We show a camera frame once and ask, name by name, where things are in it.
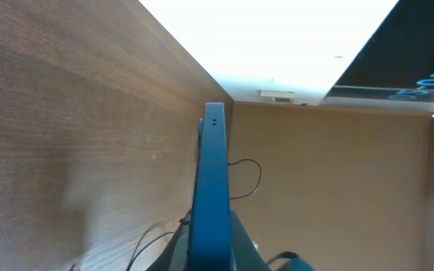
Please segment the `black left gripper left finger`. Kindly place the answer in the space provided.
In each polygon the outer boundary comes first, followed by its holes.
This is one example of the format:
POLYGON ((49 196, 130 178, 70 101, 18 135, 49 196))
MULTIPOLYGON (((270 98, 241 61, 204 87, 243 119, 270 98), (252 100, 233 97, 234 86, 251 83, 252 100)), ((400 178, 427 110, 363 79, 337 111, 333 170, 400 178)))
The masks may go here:
POLYGON ((188 271, 190 224, 191 211, 179 221, 172 239, 147 271, 188 271))

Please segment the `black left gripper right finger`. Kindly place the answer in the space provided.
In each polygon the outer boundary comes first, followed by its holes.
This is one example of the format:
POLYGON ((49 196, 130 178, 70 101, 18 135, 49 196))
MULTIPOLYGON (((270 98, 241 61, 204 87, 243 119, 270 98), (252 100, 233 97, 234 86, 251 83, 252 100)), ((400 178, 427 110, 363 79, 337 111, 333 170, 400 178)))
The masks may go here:
POLYGON ((249 238, 237 213, 230 211, 231 248, 236 271, 270 271, 249 238))

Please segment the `blue Samsung smartphone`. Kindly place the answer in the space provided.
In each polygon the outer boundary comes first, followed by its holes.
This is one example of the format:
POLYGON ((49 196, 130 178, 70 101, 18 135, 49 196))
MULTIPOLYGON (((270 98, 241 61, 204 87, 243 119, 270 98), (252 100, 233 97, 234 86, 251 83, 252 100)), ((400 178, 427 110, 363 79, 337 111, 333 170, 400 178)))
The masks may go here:
POLYGON ((199 122, 188 268, 196 271, 231 268, 228 155, 225 107, 221 102, 207 103, 199 122))

